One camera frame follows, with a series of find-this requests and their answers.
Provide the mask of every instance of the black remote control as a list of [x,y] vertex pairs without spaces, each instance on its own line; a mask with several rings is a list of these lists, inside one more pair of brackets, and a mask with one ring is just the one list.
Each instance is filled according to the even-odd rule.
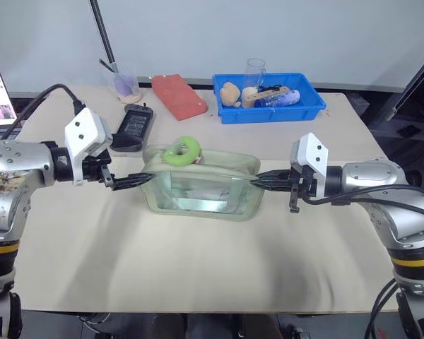
[[146,104],[129,104],[124,111],[126,115],[118,132],[113,134],[110,148],[116,152],[138,152],[143,148],[154,112]]

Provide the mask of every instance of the table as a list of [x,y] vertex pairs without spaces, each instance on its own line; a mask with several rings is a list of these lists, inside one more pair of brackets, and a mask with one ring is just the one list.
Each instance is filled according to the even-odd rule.
[[[123,105],[106,88],[74,91],[117,129]],[[291,143],[313,131],[333,163],[384,157],[344,95],[323,94],[328,111],[314,121],[221,125],[212,92],[198,93],[209,110],[176,121],[145,90],[142,102],[156,114],[148,143],[192,135],[204,148],[256,155],[266,171],[286,168]],[[19,139],[63,144],[71,119],[69,99],[54,93]],[[140,157],[127,156],[113,157],[110,169],[126,175],[142,167]],[[369,311],[392,266],[366,212],[300,202],[296,215],[287,200],[266,192],[253,219],[228,222],[157,215],[138,189],[56,183],[33,194],[16,292],[24,309],[52,311]]]

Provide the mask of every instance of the blue plastic tray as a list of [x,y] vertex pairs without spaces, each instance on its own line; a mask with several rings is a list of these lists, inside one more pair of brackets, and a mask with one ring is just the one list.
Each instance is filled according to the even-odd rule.
[[218,115],[222,124],[245,124],[249,122],[275,122],[275,121],[300,121],[313,120],[321,109],[326,107],[319,93],[311,86],[310,82],[301,73],[267,73],[264,75],[262,85],[287,86],[300,92],[300,101],[287,107],[258,107],[235,108],[225,107],[221,103],[220,88],[227,81],[234,83],[242,89],[244,74],[216,74],[213,76],[213,91],[217,97]]

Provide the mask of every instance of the clear plastic cup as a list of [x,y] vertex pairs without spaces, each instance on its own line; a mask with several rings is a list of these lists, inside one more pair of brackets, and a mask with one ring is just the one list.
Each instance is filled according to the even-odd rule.
[[259,88],[266,73],[266,62],[260,58],[249,58],[245,69],[243,88]]
[[110,90],[115,93],[120,102],[123,104],[134,104],[138,102],[143,93],[140,90],[138,76],[135,70],[119,69],[114,73],[104,68]]

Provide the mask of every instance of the green ring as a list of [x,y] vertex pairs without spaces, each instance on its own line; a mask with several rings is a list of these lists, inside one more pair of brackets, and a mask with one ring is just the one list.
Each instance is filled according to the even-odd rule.
[[[184,154],[178,154],[179,147],[187,148]],[[163,161],[173,166],[187,166],[192,164],[201,153],[199,142],[191,136],[181,136],[175,145],[169,147],[162,155]]]

